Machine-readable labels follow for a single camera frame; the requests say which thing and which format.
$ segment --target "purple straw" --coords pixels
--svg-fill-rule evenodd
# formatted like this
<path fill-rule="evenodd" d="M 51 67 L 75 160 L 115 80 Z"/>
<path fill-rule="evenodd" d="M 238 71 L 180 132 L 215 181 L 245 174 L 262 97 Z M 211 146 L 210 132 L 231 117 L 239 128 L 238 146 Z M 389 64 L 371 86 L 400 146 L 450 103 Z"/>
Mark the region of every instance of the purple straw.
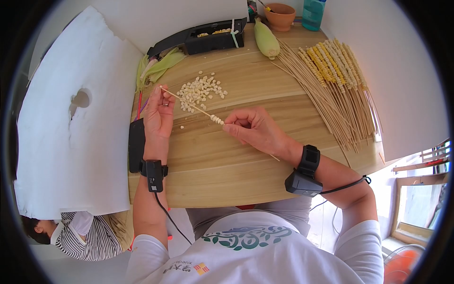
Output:
<path fill-rule="evenodd" d="M 145 103 L 143 104 L 143 106 L 140 108 L 140 112 L 143 111 L 143 109 L 145 108 L 145 106 L 147 105 L 147 102 L 148 102 L 148 99 L 145 101 Z"/>

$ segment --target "blue bottle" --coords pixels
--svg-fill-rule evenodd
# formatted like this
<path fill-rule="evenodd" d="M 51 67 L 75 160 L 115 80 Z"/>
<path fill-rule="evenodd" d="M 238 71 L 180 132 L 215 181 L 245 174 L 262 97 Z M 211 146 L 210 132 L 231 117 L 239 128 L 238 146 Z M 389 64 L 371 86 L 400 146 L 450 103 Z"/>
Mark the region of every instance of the blue bottle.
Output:
<path fill-rule="evenodd" d="M 326 0 L 304 0 L 301 24 L 308 30 L 320 29 Z"/>

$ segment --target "hand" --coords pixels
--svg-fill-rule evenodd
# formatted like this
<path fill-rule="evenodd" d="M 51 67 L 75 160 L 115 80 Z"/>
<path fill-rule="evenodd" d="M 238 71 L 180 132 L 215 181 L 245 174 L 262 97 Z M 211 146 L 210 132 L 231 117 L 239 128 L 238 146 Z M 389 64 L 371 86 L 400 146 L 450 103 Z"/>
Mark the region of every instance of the hand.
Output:
<path fill-rule="evenodd" d="M 168 140 L 172 133 L 175 98 L 156 86 L 143 110 L 145 149 L 143 159 L 160 159 L 167 163 Z"/>
<path fill-rule="evenodd" d="M 223 130 L 243 144 L 292 164 L 295 155 L 301 160 L 302 145 L 285 134 L 262 107 L 234 110 L 224 122 Z"/>

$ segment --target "black phone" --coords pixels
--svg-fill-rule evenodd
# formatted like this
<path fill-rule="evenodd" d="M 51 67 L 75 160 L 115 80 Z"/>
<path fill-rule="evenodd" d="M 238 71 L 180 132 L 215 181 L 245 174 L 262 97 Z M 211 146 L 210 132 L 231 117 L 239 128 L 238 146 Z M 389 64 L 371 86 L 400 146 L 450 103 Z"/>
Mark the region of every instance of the black phone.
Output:
<path fill-rule="evenodd" d="M 145 130 L 143 127 L 143 118 L 131 122 L 129 125 L 129 171 L 138 173 L 141 170 L 143 149 L 145 147 Z"/>

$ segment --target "clay pot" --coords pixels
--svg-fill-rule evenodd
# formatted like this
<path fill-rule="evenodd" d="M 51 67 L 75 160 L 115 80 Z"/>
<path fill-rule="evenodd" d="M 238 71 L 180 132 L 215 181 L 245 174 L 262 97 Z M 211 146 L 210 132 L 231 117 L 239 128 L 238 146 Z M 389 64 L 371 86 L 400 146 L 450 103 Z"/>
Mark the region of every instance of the clay pot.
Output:
<path fill-rule="evenodd" d="M 267 11 L 265 7 L 265 16 L 270 22 L 271 29 L 275 31 L 289 31 L 290 25 L 295 19 L 296 11 L 289 5 L 280 4 L 280 3 L 271 3 L 267 4 L 274 13 Z"/>

